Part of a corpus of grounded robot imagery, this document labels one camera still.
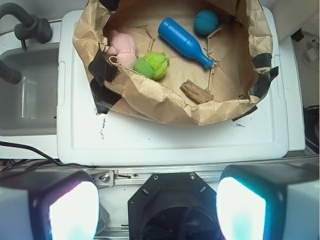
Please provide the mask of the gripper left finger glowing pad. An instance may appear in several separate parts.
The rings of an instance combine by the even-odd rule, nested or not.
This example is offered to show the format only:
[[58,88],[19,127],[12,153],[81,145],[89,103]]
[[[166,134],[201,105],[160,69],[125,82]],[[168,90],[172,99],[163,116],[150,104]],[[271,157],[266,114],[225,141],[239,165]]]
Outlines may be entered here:
[[2,171],[2,240],[92,240],[99,192],[85,171]]

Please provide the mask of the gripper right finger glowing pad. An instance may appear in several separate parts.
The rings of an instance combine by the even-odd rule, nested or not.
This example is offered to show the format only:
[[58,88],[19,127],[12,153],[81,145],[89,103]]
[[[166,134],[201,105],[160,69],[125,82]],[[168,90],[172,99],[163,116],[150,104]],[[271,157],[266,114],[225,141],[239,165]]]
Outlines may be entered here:
[[216,211],[227,240],[318,240],[319,165],[229,165],[218,183]]

